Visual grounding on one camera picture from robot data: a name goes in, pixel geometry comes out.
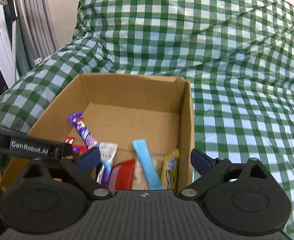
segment checkered fabric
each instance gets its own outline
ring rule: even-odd
[[[73,40],[0,97],[0,124],[28,132],[83,72],[182,75],[196,147],[257,157],[292,202],[294,6],[283,0],[80,0]]]

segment black robotic device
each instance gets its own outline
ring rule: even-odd
[[[49,154],[11,151],[18,138],[47,147]],[[5,226],[0,240],[289,239],[282,229],[290,201],[256,158],[232,164],[194,149],[191,163],[201,177],[178,195],[172,190],[119,190],[113,196],[80,165],[90,157],[96,166],[99,158],[92,156],[97,150],[76,157],[68,144],[0,128],[0,153],[31,159],[0,200]]]

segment circular black disc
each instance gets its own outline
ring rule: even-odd
[[[220,227],[243,235],[264,235],[282,230],[291,205],[281,188],[267,180],[227,182],[210,190],[204,208]]]
[[[54,180],[30,178],[19,190],[4,195],[0,216],[16,231],[45,234],[77,222],[86,207],[86,196],[78,188]]]

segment cardboard box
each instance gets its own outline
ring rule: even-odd
[[[135,158],[132,141],[146,139],[151,155],[178,148],[178,190],[192,182],[190,152],[194,148],[194,111],[190,84],[182,77],[86,73],[77,76],[44,111],[29,135],[64,142],[75,137],[67,117],[83,112],[92,135],[118,144],[114,165]],[[7,188],[28,160],[13,158],[1,187]]]

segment gray curtain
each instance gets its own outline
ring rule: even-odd
[[[26,56],[30,68],[58,49],[47,0],[17,0]]]

